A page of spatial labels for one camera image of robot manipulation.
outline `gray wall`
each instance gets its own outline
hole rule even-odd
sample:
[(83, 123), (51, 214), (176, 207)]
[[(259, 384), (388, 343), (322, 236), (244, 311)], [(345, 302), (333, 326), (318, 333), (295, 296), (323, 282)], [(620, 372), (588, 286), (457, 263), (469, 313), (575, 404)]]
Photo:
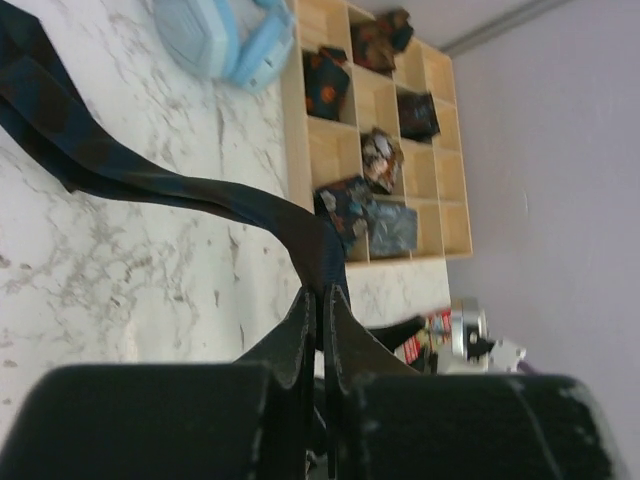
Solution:
[(640, 478), (640, 2), (581, 0), (455, 59), (476, 255), (452, 295), (586, 382)]
[(352, 0), (379, 12), (402, 6), (411, 13), (416, 35), (434, 46), (445, 45), (527, 0)]

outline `blue headphones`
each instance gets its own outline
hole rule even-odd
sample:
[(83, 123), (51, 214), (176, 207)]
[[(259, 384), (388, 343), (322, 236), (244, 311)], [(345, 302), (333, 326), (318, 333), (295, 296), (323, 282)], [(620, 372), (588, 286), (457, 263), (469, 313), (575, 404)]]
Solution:
[(229, 1), (155, 0), (156, 27), (164, 47), (188, 72), (257, 93), (285, 67), (295, 17), (284, 0), (254, 0), (267, 16), (241, 45)]

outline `wooden tray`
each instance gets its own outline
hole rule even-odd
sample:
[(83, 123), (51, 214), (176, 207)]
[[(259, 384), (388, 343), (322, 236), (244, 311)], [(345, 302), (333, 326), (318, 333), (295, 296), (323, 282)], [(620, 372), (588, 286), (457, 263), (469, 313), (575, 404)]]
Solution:
[[(393, 75), (380, 75), (352, 63), (350, 25), (369, 21), (373, 15), (342, 0), (287, 3), (298, 19), (296, 49), (282, 75), (289, 199), (313, 211), (317, 187), (362, 174), (360, 134), (378, 126), (400, 137), (397, 95), (429, 91), (441, 134), (433, 145), (400, 139), (405, 155), (402, 176), (393, 195), (377, 196), (418, 212), (418, 248), (391, 259), (376, 258), (370, 255), (365, 238), (351, 253), (349, 263), (470, 256), (473, 250), (451, 59), (413, 39), (405, 53), (396, 57)], [(349, 58), (345, 70), (351, 86), (340, 122), (306, 113), (302, 53), (317, 51), (321, 45), (340, 47)]]

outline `dark plaid tie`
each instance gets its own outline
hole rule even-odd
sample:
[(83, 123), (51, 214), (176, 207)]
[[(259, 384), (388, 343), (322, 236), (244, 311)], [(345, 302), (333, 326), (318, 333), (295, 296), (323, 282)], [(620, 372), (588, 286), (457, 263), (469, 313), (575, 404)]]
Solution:
[(332, 285), (348, 295), (344, 251), (329, 223), (261, 190), (185, 177), (129, 150), (92, 118), (38, 19), (1, 0), (0, 19), (0, 124), (67, 190), (263, 228), (287, 248), (319, 305)]

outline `white marble surface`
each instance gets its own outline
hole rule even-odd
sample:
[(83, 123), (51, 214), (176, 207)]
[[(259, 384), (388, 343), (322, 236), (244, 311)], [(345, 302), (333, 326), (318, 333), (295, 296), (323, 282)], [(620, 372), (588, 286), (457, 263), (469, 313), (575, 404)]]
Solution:
[[(182, 174), (286, 195), (279, 87), (183, 73), (145, 0), (13, 0), (45, 26), (96, 119)], [(260, 12), (234, 0), (244, 27)], [(446, 305), (444, 261), (349, 272), (368, 325)], [(203, 213), (70, 195), (0, 130), (0, 442), (44, 372), (79, 362), (232, 360), (299, 286), (269, 234)]]

